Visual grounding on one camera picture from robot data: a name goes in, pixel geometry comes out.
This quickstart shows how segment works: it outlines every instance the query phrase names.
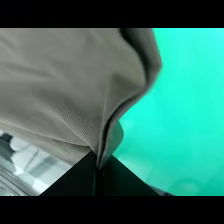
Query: teal surface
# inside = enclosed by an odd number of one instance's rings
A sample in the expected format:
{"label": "teal surface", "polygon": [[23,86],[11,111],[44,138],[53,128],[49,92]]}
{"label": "teal surface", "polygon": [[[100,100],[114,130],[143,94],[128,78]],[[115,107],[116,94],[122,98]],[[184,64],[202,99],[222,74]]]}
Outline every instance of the teal surface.
{"label": "teal surface", "polygon": [[154,29],[159,76],[114,155],[175,195],[224,195],[224,29]]}

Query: green screen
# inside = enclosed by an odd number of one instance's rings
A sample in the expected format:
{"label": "green screen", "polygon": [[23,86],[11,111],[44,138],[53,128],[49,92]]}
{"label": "green screen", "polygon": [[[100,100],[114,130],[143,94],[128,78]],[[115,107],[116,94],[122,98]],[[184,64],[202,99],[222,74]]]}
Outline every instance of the green screen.
{"label": "green screen", "polygon": [[224,195],[224,29],[154,29],[162,69],[114,155],[174,195]]}

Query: garment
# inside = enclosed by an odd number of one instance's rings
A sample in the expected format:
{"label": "garment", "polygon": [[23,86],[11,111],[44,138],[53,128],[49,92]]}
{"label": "garment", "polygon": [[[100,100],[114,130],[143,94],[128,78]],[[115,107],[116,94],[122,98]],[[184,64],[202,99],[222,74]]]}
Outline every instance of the garment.
{"label": "garment", "polygon": [[120,31],[0,29],[0,129],[71,164],[93,150],[102,166],[160,67],[151,29]]}

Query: cloth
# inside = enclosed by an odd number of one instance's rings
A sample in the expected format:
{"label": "cloth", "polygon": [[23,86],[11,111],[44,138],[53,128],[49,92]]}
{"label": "cloth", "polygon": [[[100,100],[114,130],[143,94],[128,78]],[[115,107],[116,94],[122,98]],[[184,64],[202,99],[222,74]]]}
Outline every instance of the cloth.
{"label": "cloth", "polygon": [[159,67],[151,29],[2,28],[0,129],[70,164],[93,150],[100,167]]}

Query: textured gray fabric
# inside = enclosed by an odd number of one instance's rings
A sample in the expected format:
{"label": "textured gray fabric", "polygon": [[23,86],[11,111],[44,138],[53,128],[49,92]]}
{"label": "textured gray fabric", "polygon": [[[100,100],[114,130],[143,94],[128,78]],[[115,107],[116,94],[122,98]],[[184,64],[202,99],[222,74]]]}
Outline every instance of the textured gray fabric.
{"label": "textured gray fabric", "polygon": [[[129,32],[151,54],[148,31]],[[92,149],[100,164],[154,74],[141,60],[117,28],[0,29],[0,129],[71,164]]]}

